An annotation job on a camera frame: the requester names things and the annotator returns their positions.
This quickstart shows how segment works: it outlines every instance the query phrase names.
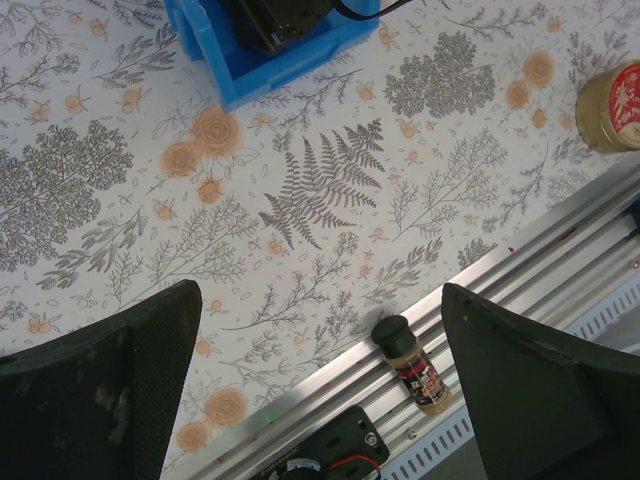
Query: product label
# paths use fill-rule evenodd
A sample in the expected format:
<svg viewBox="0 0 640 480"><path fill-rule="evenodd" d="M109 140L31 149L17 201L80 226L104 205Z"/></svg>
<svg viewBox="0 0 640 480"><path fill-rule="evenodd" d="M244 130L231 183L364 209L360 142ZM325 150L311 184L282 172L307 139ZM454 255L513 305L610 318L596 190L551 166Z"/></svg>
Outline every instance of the product label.
<svg viewBox="0 0 640 480"><path fill-rule="evenodd" d="M640 148L640 64L625 68L614 80L609 115L620 137Z"/></svg>
<svg viewBox="0 0 640 480"><path fill-rule="evenodd" d="M426 354L417 363L396 372L418 405L435 403L445 393L444 384Z"/></svg>

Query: jar lid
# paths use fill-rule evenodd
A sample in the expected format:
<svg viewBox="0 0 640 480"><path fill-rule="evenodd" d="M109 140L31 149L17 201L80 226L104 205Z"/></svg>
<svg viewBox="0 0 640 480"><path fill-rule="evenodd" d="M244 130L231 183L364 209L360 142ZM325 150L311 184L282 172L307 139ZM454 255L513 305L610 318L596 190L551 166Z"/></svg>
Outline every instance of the jar lid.
<svg viewBox="0 0 640 480"><path fill-rule="evenodd" d="M402 315L393 315L373 327L371 340L378 345L387 358L406 355L416 344L416 336L409 328L409 322Z"/></svg>
<svg viewBox="0 0 640 480"><path fill-rule="evenodd" d="M614 71L607 99L607 115L616 143L640 149L640 61Z"/></svg>

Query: black device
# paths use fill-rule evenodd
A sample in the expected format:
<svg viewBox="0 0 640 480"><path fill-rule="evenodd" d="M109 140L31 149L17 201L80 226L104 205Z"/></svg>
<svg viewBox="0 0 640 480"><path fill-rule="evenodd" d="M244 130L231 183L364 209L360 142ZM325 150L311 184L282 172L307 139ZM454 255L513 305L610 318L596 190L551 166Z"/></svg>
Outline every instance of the black device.
<svg viewBox="0 0 640 480"><path fill-rule="evenodd" d="M442 318L489 480L638 478L640 357L453 284Z"/></svg>
<svg viewBox="0 0 640 480"><path fill-rule="evenodd" d="M0 477L159 478L201 310L198 284L182 281L0 358Z"/></svg>
<svg viewBox="0 0 640 480"><path fill-rule="evenodd" d="M353 406L283 453L252 480L360 480L379 471L389 450L364 410Z"/></svg>
<svg viewBox="0 0 640 480"><path fill-rule="evenodd" d="M334 8L345 17L363 21L386 15L410 1L398 0L373 15L355 12L343 0L220 0L220 3L229 14L240 45L275 54L289 42L306 37Z"/></svg>

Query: red lid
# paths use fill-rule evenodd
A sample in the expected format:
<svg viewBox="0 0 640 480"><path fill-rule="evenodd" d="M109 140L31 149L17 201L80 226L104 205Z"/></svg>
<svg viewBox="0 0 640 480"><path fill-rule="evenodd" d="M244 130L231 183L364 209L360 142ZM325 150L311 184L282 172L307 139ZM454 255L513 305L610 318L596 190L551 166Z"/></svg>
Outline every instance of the red lid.
<svg viewBox="0 0 640 480"><path fill-rule="evenodd" d="M640 148L640 63L629 65L614 79L609 116L622 140Z"/></svg>

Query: red wire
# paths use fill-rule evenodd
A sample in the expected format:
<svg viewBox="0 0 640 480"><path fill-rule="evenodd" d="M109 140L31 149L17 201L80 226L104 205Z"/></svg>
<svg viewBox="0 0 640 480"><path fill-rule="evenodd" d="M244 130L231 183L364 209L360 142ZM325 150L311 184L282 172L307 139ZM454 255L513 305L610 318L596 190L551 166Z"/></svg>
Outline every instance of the red wire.
<svg viewBox="0 0 640 480"><path fill-rule="evenodd" d="M338 467L341 467L353 460L364 460L365 462L369 462L371 465L373 465L373 468L376 469L376 471L378 472L378 475L382 475L382 472L380 470L380 465L378 464L378 462L376 462L373 458L371 457L367 457L366 455L351 455L350 457L344 458L332 465L329 466L329 470L335 470Z"/></svg>

